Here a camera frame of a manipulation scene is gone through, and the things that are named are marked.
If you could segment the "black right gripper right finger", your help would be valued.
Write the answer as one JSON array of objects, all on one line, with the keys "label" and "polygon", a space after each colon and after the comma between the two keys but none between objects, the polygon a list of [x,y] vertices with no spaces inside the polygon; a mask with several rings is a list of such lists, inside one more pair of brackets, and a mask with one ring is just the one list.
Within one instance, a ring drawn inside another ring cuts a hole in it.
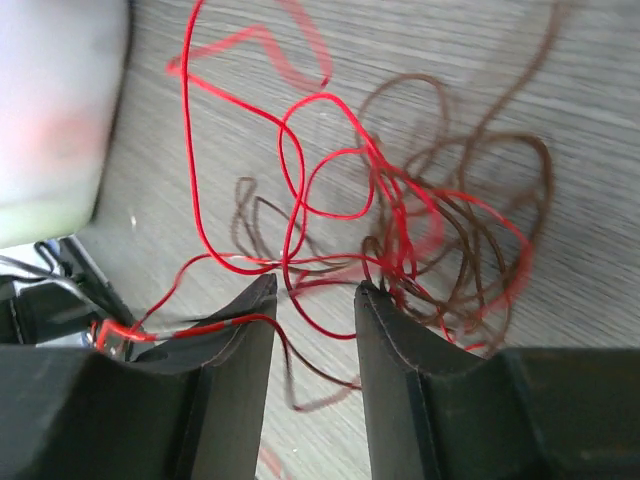
[{"label": "black right gripper right finger", "polygon": [[508,348],[482,359],[363,282],[355,324],[376,479],[635,479],[639,353]]}]

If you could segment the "white fruit basket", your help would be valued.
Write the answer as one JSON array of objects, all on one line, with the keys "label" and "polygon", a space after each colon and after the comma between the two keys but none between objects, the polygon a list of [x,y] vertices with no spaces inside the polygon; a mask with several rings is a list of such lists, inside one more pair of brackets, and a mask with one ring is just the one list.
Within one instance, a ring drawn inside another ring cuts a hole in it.
[{"label": "white fruit basket", "polygon": [[1,245],[92,216],[129,47],[127,1],[1,4]]}]

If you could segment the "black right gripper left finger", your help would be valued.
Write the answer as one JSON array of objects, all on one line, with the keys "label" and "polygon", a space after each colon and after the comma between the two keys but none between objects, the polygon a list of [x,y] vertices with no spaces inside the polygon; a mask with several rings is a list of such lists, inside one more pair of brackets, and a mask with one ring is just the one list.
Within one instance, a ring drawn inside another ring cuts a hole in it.
[{"label": "black right gripper left finger", "polygon": [[250,479],[271,364],[277,280],[225,308],[259,320],[170,340],[133,362],[87,348],[1,349],[5,479]]}]

